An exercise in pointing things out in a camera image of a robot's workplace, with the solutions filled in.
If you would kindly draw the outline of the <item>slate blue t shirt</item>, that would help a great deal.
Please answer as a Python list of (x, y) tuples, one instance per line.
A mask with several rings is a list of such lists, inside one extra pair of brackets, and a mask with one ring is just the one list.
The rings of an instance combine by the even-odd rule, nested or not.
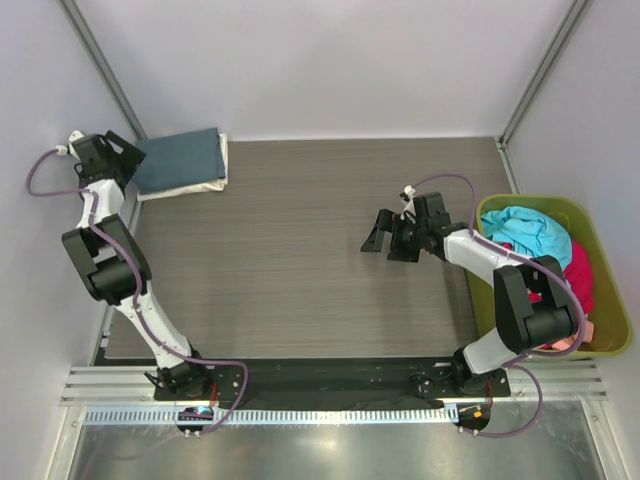
[(133, 176), (140, 193), (150, 194), (226, 178), (217, 128), (140, 140), (146, 154)]

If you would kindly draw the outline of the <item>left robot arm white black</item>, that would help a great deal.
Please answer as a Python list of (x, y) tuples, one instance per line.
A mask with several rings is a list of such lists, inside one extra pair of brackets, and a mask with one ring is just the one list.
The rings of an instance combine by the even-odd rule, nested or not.
[(152, 272), (120, 216), (125, 190), (145, 153), (113, 131), (72, 132), (66, 152), (77, 160), (81, 220), (62, 244), (88, 293), (126, 317), (150, 348), (156, 372), (147, 379), (174, 398), (204, 398), (212, 376), (155, 297)]

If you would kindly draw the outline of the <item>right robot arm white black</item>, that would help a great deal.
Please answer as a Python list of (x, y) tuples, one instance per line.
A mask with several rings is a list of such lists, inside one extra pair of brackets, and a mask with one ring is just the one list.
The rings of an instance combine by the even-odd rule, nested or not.
[(378, 212), (361, 251), (387, 246), (389, 260), (407, 263), (426, 252), (465, 269), (492, 290), (494, 328), (459, 348), (451, 360), (450, 380), (458, 393), (474, 395), (492, 374), (534, 349), (581, 334), (584, 312), (556, 259), (518, 255), (452, 221), (439, 193), (417, 195), (408, 189), (401, 198), (401, 212)]

